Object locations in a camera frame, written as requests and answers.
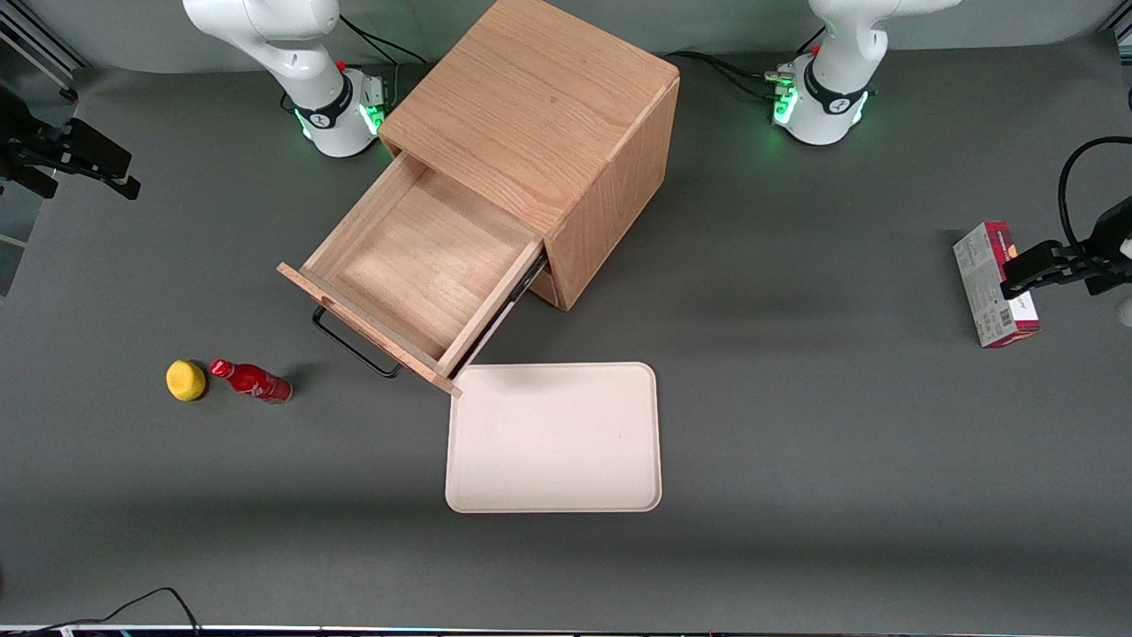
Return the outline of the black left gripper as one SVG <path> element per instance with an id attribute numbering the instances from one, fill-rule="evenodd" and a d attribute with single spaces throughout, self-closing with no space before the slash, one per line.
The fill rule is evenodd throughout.
<path id="1" fill-rule="evenodd" d="M 1058 241 L 1044 241 L 1003 264 L 1002 295 L 1011 301 L 1034 289 L 1086 282 L 1089 295 L 1101 295 L 1131 279 L 1131 197 L 1099 215 L 1077 253 Z"/>

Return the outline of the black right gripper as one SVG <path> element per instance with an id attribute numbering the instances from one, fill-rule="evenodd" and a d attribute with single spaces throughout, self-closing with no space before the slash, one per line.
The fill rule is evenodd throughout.
<path id="1" fill-rule="evenodd" d="M 61 130 L 33 117 L 20 96 L 1 85 L 3 182 L 12 182 L 50 199 L 57 193 L 57 182 L 38 167 L 60 167 L 68 154 L 84 162 L 70 165 L 72 174 L 100 181 L 130 201 L 138 198 L 142 183 L 130 174 L 130 152 L 77 118 L 67 121 L 66 150 Z"/>

